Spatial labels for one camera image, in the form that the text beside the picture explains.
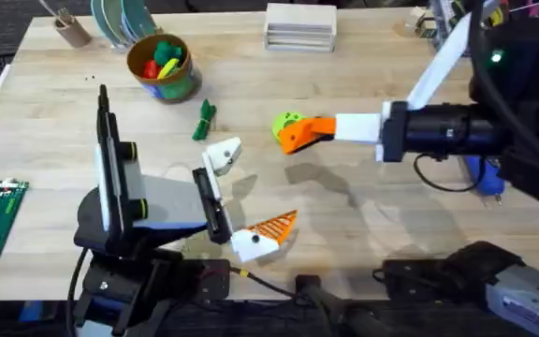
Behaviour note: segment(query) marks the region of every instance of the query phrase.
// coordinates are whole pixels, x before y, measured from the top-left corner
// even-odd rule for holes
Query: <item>green toy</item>
[[[193,140],[204,140],[207,137],[207,134],[210,131],[210,123],[217,108],[211,105],[207,98],[203,101],[201,105],[201,118],[198,121],[197,129],[195,134],[193,134]]]
[[[182,62],[182,48],[169,44],[167,41],[159,41],[153,54],[153,59],[158,66],[164,66],[171,59],[179,59]]]
[[[305,118],[307,117],[295,111],[282,112],[273,120],[273,125],[271,126],[273,137],[280,141],[278,138],[278,132],[280,132],[280,130]]]

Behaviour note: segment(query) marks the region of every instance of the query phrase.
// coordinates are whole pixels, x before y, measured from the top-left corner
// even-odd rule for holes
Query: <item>white box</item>
[[[268,3],[263,41],[269,51],[334,51],[336,7]]]

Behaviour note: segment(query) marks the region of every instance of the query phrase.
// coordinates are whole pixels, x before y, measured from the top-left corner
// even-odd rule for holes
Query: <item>wooden table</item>
[[[124,140],[138,144],[143,171],[191,180],[206,143],[191,140],[207,97],[218,114],[207,143],[240,136],[243,153],[220,180],[235,226],[299,210],[296,229],[275,256],[245,268],[279,286],[317,273],[344,297],[382,299],[371,269],[386,257],[446,256],[476,240],[511,250],[539,268],[539,203],[507,188],[503,205],[475,194],[446,194],[423,185],[405,163],[373,162],[373,148],[321,143],[286,156],[271,135],[274,116],[376,112],[404,99],[432,57],[428,42],[402,37],[395,25],[409,9],[341,10],[333,53],[267,52],[264,13],[159,15],[166,31],[190,46],[204,77],[198,95],[180,105],[150,97],[132,78],[125,55],[95,36],[72,50],[34,19],[0,92],[0,179],[31,183],[0,258],[0,300],[63,299],[80,248],[76,210],[96,184],[97,86],[107,84]],[[460,62],[434,102],[467,102],[471,68]],[[438,183],[464,183],[459,162],[422,163]],[[199,235],[187,256],[229,258],[229,246]],[[234,277],[231,298],[276,298]]]

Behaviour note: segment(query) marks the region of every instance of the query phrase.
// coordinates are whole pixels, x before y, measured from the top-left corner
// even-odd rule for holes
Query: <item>pencil cup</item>
[[[55,20],[53,25],[55,26],[55,30],[73,48],[80,48],[91,41],[91,36],[82,28],[82,25],[75,17],[72,18],[72,22],[68,25],[64,25],[59,20]]]
[[[160,41],[167,41],[182,48],[182,65],[163,79],[144,78],[142,75],[145,64],[153,59],[157,43]],[[132,75],[151,96],[168,103],[183,102],[193,96],[201,85],[201,77],[193,65],[191,52],[184,41],[171,34],[151,35],[138,41],[128,52],[126,62]]]

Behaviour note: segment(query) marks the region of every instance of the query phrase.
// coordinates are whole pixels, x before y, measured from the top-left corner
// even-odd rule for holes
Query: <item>red toy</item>
[[[145,79],[157,79],[157,74],[161,70],[161,66],[158,66],[155,60],[149,60],[145,63],[145,70],[142,77]]]

